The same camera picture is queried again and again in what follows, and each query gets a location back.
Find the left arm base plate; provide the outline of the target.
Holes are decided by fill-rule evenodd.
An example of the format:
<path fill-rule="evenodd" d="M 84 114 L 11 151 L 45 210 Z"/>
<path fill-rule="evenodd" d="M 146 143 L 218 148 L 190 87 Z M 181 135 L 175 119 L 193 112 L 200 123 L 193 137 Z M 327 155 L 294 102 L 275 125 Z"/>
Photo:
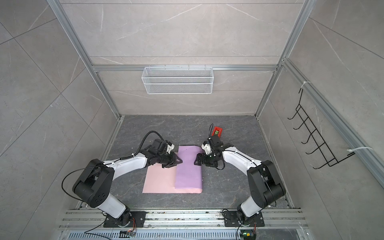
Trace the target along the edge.
<path fill-rule="evenodd" d="M 103 224 L 104 228 L 142 228 L 146 219 L 146 212 L 144 211 L 133 211 L 129 213 L 123 213 L 118 219 L 107 215 L 106 220 Z"/>

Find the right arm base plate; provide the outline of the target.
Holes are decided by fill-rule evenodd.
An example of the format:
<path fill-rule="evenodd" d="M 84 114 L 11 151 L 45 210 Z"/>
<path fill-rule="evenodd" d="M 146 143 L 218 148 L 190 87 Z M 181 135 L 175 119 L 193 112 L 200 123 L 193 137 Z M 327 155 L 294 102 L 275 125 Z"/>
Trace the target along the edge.
<path fill-rule="evenodd" d="M 243 225 L 253 226 L 253 227 L 264 227 L 265 222 L 261 212 L 256 213 L 252 217 L 246 217 L 240 211 L 229 211 L 224 209 L 221 211 L 224 218 L 224 223 L 226 227 L 239 227 Z"/>

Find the red tape dispenser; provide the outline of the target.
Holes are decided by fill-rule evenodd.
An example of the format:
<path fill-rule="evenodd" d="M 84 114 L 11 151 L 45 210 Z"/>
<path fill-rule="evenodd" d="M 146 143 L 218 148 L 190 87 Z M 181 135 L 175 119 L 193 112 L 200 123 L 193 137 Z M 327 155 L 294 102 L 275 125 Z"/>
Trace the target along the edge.
<path fill-rule="evenodd" d="M 222 128 L 214 127 L 213 132 L 212 132 L 212 136 L 217 135 L 220 138 L 222 135 L 222 131 L 223 131 Z"/>

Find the pink wrapping paper sheet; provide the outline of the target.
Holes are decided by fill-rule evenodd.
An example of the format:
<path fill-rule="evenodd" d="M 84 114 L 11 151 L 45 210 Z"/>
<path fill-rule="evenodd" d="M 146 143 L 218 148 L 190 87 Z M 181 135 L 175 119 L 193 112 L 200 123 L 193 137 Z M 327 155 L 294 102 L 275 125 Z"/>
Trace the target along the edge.
<path fill-rule="evenodd" d="M 161 164 L 149 166 L 143 187 L 144 194 L 200 194 L 203 191 L 202 167 L 194 164 L 198 146 L 179 146 L 177 155 L 183 161 L 172 168 Z"/>

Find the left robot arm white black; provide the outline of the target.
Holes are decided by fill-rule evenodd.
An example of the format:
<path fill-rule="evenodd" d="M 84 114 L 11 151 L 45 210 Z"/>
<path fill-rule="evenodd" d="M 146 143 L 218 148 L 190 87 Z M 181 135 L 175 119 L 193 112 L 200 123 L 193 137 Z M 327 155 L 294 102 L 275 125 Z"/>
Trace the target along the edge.
<path fill-rule="evenodd" d="M 132 171 L 160 164 L 162 168 L 172 168 L 183 161 L 174 152 L 174 145 L 156 139 L 136 153 L 111 161 L 91 160 L 73 185 L 73 193 L 92 208 L 97 208 L 107 216 L 123 221 L 130 219 L 130 209 L 111 194 L 115 179 Z"/>

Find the aluminium rail base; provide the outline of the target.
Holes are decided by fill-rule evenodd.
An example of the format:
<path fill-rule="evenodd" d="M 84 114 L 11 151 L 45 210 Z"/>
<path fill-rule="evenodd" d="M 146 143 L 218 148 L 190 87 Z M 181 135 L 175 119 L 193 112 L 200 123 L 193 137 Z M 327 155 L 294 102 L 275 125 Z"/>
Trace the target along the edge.
<path fill-rule="evenodd" d="M 60 240 L 311 240 L 299 209 L 266 209 L 248 223 L 234 209 L 133 210 L 131 222 L 114 226 L 93 209 L 68 210 L 58 223 Z"/>

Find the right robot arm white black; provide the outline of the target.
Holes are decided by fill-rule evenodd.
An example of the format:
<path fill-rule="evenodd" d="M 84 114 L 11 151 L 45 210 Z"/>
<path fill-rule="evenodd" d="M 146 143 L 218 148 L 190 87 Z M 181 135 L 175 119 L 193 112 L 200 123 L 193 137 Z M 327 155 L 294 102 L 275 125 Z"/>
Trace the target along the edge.
<path fill-rule="evenodd" d="M 237 218 L 240 223 L 248 224 L 249 221 L 286 195 L 286 188 L 282 179 L 271 161 L 260 161 L 242 153 L 232 144 L 224 144 L 219 136 L 213 135 L 203 142 L 203 152 L 197 154 L 194 164 L 219 168 L 231 164 L 247 175 L 250 197 L 237 208 Z"/>

